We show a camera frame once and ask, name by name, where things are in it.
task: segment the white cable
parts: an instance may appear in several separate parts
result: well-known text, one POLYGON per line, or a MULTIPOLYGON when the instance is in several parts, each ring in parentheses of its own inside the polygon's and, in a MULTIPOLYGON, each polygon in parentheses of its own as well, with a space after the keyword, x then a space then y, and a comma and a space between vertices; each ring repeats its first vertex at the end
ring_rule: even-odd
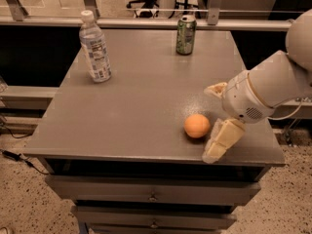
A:
POLYGON ((289 114, 289 115, 287 115, 287 116, 284 116, 284 117, 281 117, 281 118, 271 118, 271 117, 267 117, 267 118, 270 119, 270 120, 274 120, 274 121, 286 120, 286 119, 292 117, 297 111, 299 111, 299 109, 300 109, 301 106, 302 106, 302 103, 303 103, 303 98, 301 98, 300 104, 299 104, 299 106, 297 107, 297 109, 296 109, 293 113, 291 113, 291 114, 289 114))

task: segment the gray tabletop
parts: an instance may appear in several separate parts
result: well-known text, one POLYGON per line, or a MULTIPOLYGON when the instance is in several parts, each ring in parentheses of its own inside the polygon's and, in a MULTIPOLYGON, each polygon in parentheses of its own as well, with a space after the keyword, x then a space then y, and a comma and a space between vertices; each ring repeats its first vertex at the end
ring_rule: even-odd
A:
MULTIPOLYGON (((203 94, 245 68, 230 32, 197 31, 194 52, 176 53, 176 31, 104 30, 112 77, 95 84, 83 54, 72 63, 25 153, 73 159, 202 163, 209 135, 189 138, 185 118, 226 118, 203 94)), ((281 165, 269 123, 248 125, 219 164, 281 165)))

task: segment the drawer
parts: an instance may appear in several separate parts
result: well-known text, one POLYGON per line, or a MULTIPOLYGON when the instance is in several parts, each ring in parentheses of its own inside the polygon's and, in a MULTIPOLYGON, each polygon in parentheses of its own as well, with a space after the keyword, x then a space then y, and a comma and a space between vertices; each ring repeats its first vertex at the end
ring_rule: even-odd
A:
POLYGON ((244 206, 258 183, 50 175, 46 182, 62 199, 244 206))
POLYGON ((232 214, 172 212, 143 208, 73 207, 73 214, 88 225, 105 224, 119 227, 157 229, 215 230, 227 229, 236 220, 232 214))
POLYGON ((169 228, 118 227, 103 224, 89 225, 97 234, 221 234, 220 230, 183 230, 169 228))

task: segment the can top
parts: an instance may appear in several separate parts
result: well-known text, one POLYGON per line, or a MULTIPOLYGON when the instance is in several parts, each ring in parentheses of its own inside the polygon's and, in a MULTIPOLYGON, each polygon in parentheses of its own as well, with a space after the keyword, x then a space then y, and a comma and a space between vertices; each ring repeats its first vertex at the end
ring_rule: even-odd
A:
POLYGON ((83 11, 81 13, 81 19, 84 22, 91 22, 95 20, 94 13, 92 11, 83 11))
POLYGON ((195 16, 194 15, 183 15, 181 20, 183 20, 185 22, 192 22, 195 20, 195 16))

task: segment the white bottle cap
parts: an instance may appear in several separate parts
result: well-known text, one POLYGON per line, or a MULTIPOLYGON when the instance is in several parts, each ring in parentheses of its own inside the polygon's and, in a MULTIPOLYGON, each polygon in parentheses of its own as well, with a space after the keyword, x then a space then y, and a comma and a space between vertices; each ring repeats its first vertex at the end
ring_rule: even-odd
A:
POLYGON ((81 19, 84 22, 91 22, 95 20, 94 13, 92 11, 83 11, 81 13, 81 19))

